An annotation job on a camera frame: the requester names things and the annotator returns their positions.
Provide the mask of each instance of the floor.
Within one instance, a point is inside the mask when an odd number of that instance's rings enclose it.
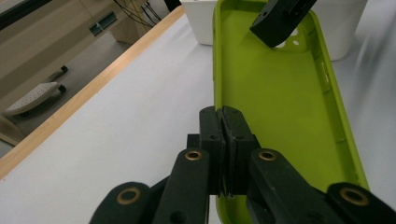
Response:
[[[27,116],[5,116],[27,136],[47,118],[55,113],[91,80],[116,60],[130,44],[117,42],[110,33],[106,33],[66,64],[68,72],[56,71],[44,82],[56,81],[63,84],[67,91],[53,94],[47,101],[29,111]],[[0,140],[0,158],[6,155],[12,146]]]

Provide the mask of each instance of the white table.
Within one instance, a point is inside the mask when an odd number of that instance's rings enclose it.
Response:
[[[391,1],[383,1],[388,10]],[[395,58],[396,29],[367,37],[367,23],[386,22],[372,18],[374,10],[369,2],[353,49],[333,65],[371,189],[396,208],[396,70],[387,61]],[[87,223],[117,185],[152,186],[170,174],[187,133],[199,132],[198,111],[213,105],[212,48],[196,43],[185,16],[172,25],[182,14],[174,11],[152,31],[171,25],[160,38],[150,45],[149,33],[0,160],[2,223]],[[386,48],[362,44],[381,38]],[[375,63],[356,63],[373,51]]]

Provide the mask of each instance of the wooden table edge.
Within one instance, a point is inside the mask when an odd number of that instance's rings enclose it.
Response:
[[[159,38],[182,15],[184,8],[177,7],[154,28],[142,36],[136,43],[127,49],[121,56],[107,67],[101,74],[92,80],[86,87],[77,93],[70,101],[49,117],[43,124],[29,134],[17,146],[12,148],[6,156],[0,159],[0,178],[3,179],[20,162],[28,157],[49,136],[51,136],[65,121],[113,79],[126,65],[139,56],[157,38]]]

